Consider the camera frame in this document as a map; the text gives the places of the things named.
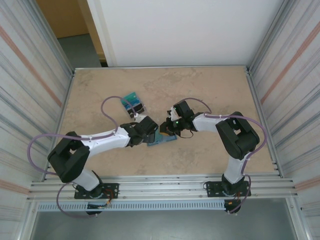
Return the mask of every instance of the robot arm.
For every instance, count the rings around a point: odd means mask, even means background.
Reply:
[[[135,122],[125,123],[114,130],[94,135],[77,135],[74,131],[68,136],[89,140],[63,138],[48,155],[48,161],[63,183],[73,182],[87,191],[92,198],[100,196],[102,181],[98,175],[85,169],[87,160],[101,152],[115,148],[133,147],[141,143],[153,143],[158,125],[149,117],[137,114]]]
[[[194,132],[209,131],[218,133],[229,154],[228,167],[222,175],[222,188],[226,196],[233,196],[243,184],[242,168],[246,156],[255,150],[260,139],[245,119],[209,118],[205,113],[194,112],[186,101],[175,104],[169,111],[169,117],[160,125],[162,134],[180,136],[182,130]],[[242,116],[240,112],[231,115]]]

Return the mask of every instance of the ventilation grille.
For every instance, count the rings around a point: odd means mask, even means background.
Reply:
[[[104,202],[89,202],[103,205]],[[88,202],[62,202],[61,208],[67,212],[97,211],[88,209]],[[216,200],[165,200],[165,201],[114,201],[99,211],[157,211],[157,210],[225,210],[225,201]],[[38,212],[58,212],[55,202],[42,202]]]

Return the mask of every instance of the corrugated metal wall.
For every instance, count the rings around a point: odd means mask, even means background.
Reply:
[[[251,66],[283,173],[320,238],[320,1],[297,0]]]
[[[0,239],[14,239],[32,181],[41,173],[29,164],[32,137],[55,132],[72,78],[51,30],[34,1],[0,1]],[[51,139],[32,149],[44,168]]]

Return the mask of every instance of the gray floor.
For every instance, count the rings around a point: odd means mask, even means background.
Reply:
[[[89,34],[58,39],[74,68],[101,68],[99,57]]]
[[[73,219],[40,212],[33,240],[295,240],[285,199],[248,199],[238,215],[221,210],[102,212]]]

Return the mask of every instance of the beige tabletop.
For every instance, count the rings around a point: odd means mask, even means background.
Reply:
[[[259,120],[243,67],[183,67],[136,69],[77,69],[63,119],[61,133],[75,131],[90,135],[114,129],[100,112],[108,96],[136,92],[148,115],[159,125],[167,110],[186,97],[202,99],[215,115],[235,111]],[[195,113],[206,108],[188,100]],[[104,110],[118,124],[131,119],[120,100],[107,101]],[[263,141],[262,131],[253,126]],[[181,135],[190,134],[184,131]],[[100,176],[212,174],[223,173],[228,154],[217,133],[195,132],[190,139],[147,146],[116,148],[91,157],[86,168]],[[272,172],[272,161],[265,146],[247,164],[246,172]]]

